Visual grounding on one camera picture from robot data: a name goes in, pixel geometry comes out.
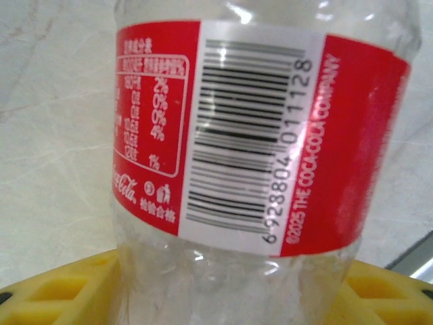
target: barcode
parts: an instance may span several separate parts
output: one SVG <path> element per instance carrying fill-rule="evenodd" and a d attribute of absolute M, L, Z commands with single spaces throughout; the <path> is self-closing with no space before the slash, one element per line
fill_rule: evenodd
<path fill-rule="evenodd" d="M 186 218 L 268 234 L 263 220 L 290 72 L 305 51 L 207 40 L 192 150 Z"/>

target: plastic bottle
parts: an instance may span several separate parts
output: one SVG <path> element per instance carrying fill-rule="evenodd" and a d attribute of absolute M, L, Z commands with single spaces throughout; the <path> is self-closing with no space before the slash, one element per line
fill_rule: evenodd
<path fill-rule="evenodd" d="M 168 20 L 290 26 L 365 42 L 411 62 L 420 46 L 417 11 L 410 0 L 118 0 L 115 15 L 119 30 Z M 114 184 L 116 191 L 116 173 Z M 358 239 L 278 258 L 228 251 L 158 230 L 115 198 L 112 205 L 125 289 L 116 324 L 320 324 L 359 247 Z"/>

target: marble surface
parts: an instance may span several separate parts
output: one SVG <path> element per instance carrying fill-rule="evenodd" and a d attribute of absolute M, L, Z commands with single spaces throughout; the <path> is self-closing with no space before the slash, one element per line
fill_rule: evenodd
<path fill-rule="evenodd" d="M 433 225 L 433 1 L 358 258 L 385 265 Z M 0 11 L 0 288 L 115 247 L 114 0 Z"/>

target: yellow plastic object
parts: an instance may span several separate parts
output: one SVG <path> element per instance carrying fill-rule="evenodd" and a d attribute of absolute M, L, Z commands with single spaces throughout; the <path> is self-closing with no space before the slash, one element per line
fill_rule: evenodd
<path fill-rule="evenodd" d="M 116 251 L 53 269 L 0 290 L 0 325 L 105 325 L 119 281 Z M 355 261 L 324 325 L 433 325 L 429 295 L 430 284 Z"/>

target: coca-cola logo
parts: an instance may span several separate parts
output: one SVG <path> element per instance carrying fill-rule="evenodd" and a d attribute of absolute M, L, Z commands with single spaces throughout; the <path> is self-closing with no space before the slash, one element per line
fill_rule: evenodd
<path fill-rule="evenodd" d="M 133 179 L 128 174 L 120 174 L 116 171 L 113 172 L 113 182 L 114 187 L 122 194 L 128 201 L 132 203 L 137 203 L 137 199 L 135 198 L 135 190 L 134 187 L 137 185 L 137 181 Z"/>

